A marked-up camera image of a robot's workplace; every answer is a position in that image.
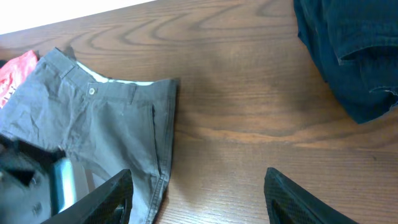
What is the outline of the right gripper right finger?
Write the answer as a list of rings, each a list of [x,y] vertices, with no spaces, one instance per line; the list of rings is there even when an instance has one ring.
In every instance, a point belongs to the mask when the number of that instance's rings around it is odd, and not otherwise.
[[[273,167],[264,178],[264,195],[271,224],[356,224]]]

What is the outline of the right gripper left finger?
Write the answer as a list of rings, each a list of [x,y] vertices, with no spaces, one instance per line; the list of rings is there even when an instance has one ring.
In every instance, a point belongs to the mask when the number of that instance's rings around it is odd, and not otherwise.
[[[133,192],[131,171],[123,169],[43,224],[128,224]]]

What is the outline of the grey shorts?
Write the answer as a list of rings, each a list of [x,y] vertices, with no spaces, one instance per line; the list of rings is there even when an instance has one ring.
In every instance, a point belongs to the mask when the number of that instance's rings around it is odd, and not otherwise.
[[[53,49],[1,110],[1,133],[73,161],[108,180],[132,174],[131,223],[152,223],[169,184],[177,80],[101,76]]]

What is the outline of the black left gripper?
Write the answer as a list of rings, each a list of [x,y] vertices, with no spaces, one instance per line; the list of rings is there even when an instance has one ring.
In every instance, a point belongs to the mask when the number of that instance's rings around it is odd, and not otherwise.
[[[61,149],[1,136],[1,224],[42,223],[52,216],[50,173],[65,156]]]

